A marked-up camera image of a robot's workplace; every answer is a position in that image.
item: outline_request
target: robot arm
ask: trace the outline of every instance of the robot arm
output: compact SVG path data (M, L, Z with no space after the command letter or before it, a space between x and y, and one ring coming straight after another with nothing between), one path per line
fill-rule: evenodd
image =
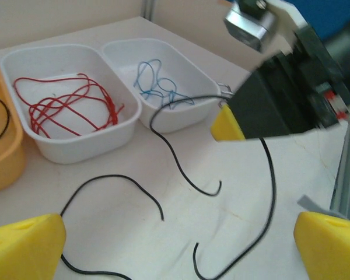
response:
M292 40L293 50L264 61L221 109L211 128L217 141L298 134L348 117L350 24L323 43L295 7L280 0L235 2L225 23L257 51L275 32Z

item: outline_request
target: wall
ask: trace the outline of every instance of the wall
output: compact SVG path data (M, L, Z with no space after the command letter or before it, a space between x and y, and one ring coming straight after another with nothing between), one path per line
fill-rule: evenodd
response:
M270 48L262 55L229 35L223 23L229 4L220 2L222 1L157 0L154 22L244 69L252 70L275 50ZM274 40L284 51L290 50L281 36L276 36Z
M142 0L1 0L0 48L139 16Z

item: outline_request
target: metal frame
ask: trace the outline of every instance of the metal frame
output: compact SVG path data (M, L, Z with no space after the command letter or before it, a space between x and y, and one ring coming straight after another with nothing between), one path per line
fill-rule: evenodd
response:
M144 19L147 19L151 22L153 21L156 3L157 0L142 0L141 16Z
M342 213L350 219L350 121L330 209Z

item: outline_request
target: yellow plastic container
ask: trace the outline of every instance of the yellow plastic container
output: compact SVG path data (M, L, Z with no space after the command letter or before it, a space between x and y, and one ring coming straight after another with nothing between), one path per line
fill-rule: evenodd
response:
M59 214L0 227L0 280L52 280L65 241Z
M302 212L294 238L311 280L350 280L350 220Z
M0 138L0 190L18 179L25 169L25 153L22 148L23 130L17 112L0 71L0 99L10 111L10 123ZM6 111L0 103L0 133L6 124Z

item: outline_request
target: blue panel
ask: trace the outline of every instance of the blue panel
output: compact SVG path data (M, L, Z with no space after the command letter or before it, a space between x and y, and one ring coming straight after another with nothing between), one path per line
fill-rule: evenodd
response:
M350 21L350 0L286 1L297 7L322 39L332 35Z

